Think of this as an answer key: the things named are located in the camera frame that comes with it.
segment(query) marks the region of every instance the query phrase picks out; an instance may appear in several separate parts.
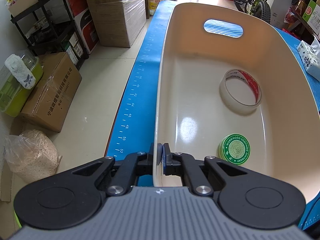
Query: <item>black metal shelf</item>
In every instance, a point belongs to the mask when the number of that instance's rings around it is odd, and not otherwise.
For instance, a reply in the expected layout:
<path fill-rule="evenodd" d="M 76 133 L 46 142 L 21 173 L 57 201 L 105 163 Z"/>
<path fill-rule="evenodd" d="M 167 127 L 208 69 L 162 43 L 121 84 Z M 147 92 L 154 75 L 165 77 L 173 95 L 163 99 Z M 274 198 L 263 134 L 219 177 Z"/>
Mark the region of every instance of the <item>black metal shelf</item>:
<path fill-rule="evenodd" d="M 66 0 L 62 0 L 63 3 L 64 3 L 64 7 L 68 13 L 68 16 L 69 16 L 69 19 L 70 19 L 70 23 L 68 24 L 67 27 L 64 28 L 63 32 L 61 34 L 58 34 L 55 30 L 55 27 L 53 26 L 53 23 L 51 22 L 50 20 L 50 17 L 44 7 L 44 5 L 49 2 L 50 0 L 38 0 L 38 2 L 32 6 L 30 6 L 29 8 L 25 9 L 24 11 L 22 11 L 21 13 L 19 13 L 16 17 L 13 17 L 11 16 L 11 22 L 15 24 L 15 26 L 17 27 L 18 31 L 20 32 L 21 36 L 23 37 L 23 39 L 25 40 L 25 42 L 27 43 L 28 45 L 28 49 L 30 49 L 33 54 L 35 56 L 37 56 L 37 53 L 35 50 L 37 49 L 52 49 L 52 48 L 56 48 L 57 51 L 66 51 L 64 46 L 62 45 L 62 42 L 63 40 L 65 39 L 65 37 L 71 32 L 71 31 L 74 31 L 77 35 L 77 38 L 78 38 L 78 41 L 82 47 L 82 50 L 83 50 L 83 55 L 79 58 L 79 61 L 78 63 L 76 64 L 76 68 L 77 69 L 80 69 L 82 63 L 84 62 L 85 59 L 88 59 L 89 58 L 89 55 L 87 53 L 87 50 L 86 50 L 86 47 L 84 46 L 84 43 L 81 39 L 81 36 L 76 28 L 76 24 L 74 22 L 74 19 L 71 15 L 71 12 L 69 10 L 69 7 L 68 7 L 68 4 L 67 4 L 67 1 Z M 36 10 L 38 9 L 41 9 L 45 18 L 47 19 L 47 22 L 50 26 L 50 28 L 52 29 L 52 32 L 55 36 L 54 39 L 52 39 L 51 41 L 47 41 L 47 42 L 42 42 L 42 43 L 38 43 L 38 44 L 31 44 L 29 42 L 29 40 L 26 38 L 25 34 L 22 32 L 21 28 L 19 27 L 18 25 L 18 21 L 23 19 L 24 17 L 26 17 L 27 15 L 29 14 L 33 14 L 36 21 L 38 21 L 38 17 L 35 13 Z"/>
<path fill-rule="evenodd" d="M 57 39 L 54 39 L 53 41 L 48 41 L 48 42 L 44 42 L 41 44 L 36 44 L 33 46 L 28 46 L 28 49 L 33 50 L 33 49 L 43 49 L 43 47 L 52 47 L 52 46 L 56 46 L 59 45 L 63 39 L 68 35 L 68 33 L 74 28 L 73 24 L 70 23 L 68 25 L 68 27 L 63 31 L 63 33 L 61 33 Z"/>

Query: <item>plastic wrap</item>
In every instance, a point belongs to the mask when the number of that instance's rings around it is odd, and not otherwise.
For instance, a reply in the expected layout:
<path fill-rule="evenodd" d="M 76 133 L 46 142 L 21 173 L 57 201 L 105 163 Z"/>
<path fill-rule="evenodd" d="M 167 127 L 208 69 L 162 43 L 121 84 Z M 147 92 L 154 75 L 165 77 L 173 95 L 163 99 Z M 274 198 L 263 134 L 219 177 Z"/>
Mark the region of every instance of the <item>plastic wrap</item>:
<path fill-rule="evenodd" d="M 43 132 L 26 130 L 5 136 L 4 158 L 12 172 L 31 183 L 55 174 L 62 156 Z"/>
<path fill-rule="evenodd" d="M 102 46 L 129 48 L 146 22 L 145 0 L 101 3 L 90 12 Z"/>

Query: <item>blue cutting mat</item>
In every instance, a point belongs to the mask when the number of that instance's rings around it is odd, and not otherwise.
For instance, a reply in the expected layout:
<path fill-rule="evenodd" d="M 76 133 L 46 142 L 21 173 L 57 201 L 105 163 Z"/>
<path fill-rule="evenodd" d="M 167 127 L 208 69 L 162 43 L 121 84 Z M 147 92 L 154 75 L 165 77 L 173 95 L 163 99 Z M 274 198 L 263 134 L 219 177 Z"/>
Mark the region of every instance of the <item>blue cutting mat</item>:
<path fill-rule="evenodd" d="M 114 156 L 116 160 L 122 160 L 132 152 L 148 152 L 153 143 L 161 52 L 169 18 L 176 4 L 169 0 L 159 4 L 133 65 L 107 149 L 107 155 Z M 221 22 L 216 20 L 207 21 L 204 28 L 209 32 L 230 36 L 240 36 L 242 33 L 242 28 L 239 29 L 239 26 L 229 23 L 221 25 Z M 277 29 L 277 31 L 297 58 L 310 84 L 318 109 L 320 109 L 320 82 L 306 73 L 296 49 L 299 41 L 281 30 Z M 141 177 L 139 185 L 152 186 L 152 177 Z M 301 227 L 318 197 L 320 194 L 306 206 L 305 214 L 300 222 Z M 319 214 L 320 204 L 316 203 L 303 228 L 318 221 Z"/>

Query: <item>roll of tape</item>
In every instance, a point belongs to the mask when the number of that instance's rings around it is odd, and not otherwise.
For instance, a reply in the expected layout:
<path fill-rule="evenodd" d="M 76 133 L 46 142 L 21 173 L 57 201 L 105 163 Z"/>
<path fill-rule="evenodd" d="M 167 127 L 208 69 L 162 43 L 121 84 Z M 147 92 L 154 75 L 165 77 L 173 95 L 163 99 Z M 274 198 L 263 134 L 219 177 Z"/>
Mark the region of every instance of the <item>roll of tape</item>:
<path fill-rule="evenodd" d="M 253 105 L 246 105 L 244 103 L 239 102 L 237 99 L 235 99 L 230 92 L 228 91 L 226 80 L 231 77 L 240 78 L 243 81 L 245 81 L 248 86 L 252 89 L 254 96 L 256 98 L 256 102 Z M 227 105 L 229 109 L 236 113 L 241 114 L 249 114 L 253 112 L 258 105 L 261 103 L 261 90 L 258 83 L 254 80 L 254 78 L 249 75 L 247 72 L 240 70 L 240 69 L 231 69 L 227 71 L 227 73 L 224 75 L 221 83 L 220 83 L 220 95 L 223 100 L 223 102 Z"/>

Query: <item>floor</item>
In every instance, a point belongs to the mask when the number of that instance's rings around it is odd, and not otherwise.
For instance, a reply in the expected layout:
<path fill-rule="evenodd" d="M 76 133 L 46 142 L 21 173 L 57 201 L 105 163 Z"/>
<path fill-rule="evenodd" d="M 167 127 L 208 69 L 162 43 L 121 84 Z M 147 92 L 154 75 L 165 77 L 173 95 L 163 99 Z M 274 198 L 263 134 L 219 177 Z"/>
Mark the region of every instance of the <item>floor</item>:
<path fill-rule="evenodd" d="M 178 0 L 236 9 L 228 0 Z M 130 75 L 151 19 L 130 49 L 102 47 L 99 44 L 80 69 L 82 82 L 72 101 L 62 131 L 45 131 L 63 156 L 58 167 L 62 172 L 103 157 L 122 93 Z M 22 129 L 33 128 L 26 124 Z M 25 185 L 12 178 L 12 199 Z M 13 218 L 13 204 L 0 201 L 0 236 L 7 238 L 18 225 Z"/>

